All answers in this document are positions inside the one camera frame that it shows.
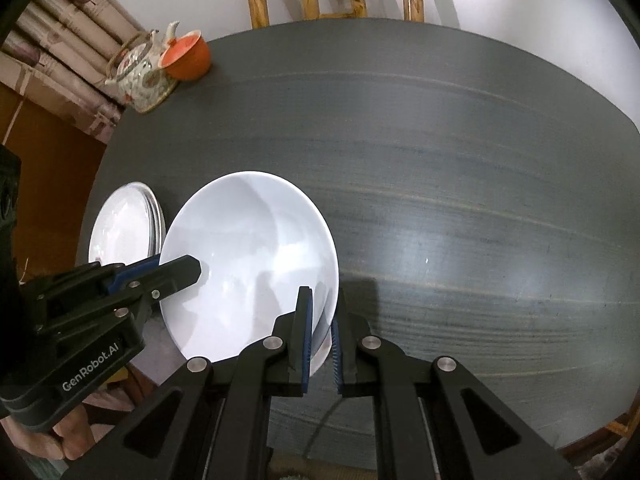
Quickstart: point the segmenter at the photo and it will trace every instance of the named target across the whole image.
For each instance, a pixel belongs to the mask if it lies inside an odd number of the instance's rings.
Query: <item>orange cup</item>
[[[181,38],[170,40],[158,66],[180,81],[194,81],[204,76],[211,67],[211,54],[201,32],[192,30]]]

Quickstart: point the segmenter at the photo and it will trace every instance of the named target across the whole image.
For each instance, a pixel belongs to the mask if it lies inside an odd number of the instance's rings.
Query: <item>curtain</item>
[[[105,144],[123,103],[108,61],[140,29],[113,0],[33,0],[0,52],[0,82]]]

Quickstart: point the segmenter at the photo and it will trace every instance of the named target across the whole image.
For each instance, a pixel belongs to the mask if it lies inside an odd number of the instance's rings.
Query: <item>teapot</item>
[[[174,90],[178,81],[158,67],[167,44],[175,37],[178,22],[164,34],[158,30],[139,32],[122,45],[107,65],[106,84],[116,84],[121,100],[141,114],[150,112]]]

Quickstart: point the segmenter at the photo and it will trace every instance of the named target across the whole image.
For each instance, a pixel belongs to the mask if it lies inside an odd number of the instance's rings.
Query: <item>round table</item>
[[[78,249],[118,186],[167,223],[201,186],[258,170],[324,215],[351,310],[408,354],[459,359],[554,446],[625,412],[640,383],[640,137],[593,89],[512,46],[393,20],[319,20],[210,43],[214,68],[127,111]],[[182,362],[161,317],[135,363]],[[274,399],[269,444],[375,467],[370,400],[332,362]]]

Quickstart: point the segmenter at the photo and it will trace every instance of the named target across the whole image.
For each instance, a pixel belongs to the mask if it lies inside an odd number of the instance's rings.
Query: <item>stack of plates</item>
[[[89,262],[130,265],[159,254],[166,228],[158,200],[142,182],[111,194],[95,219]]]

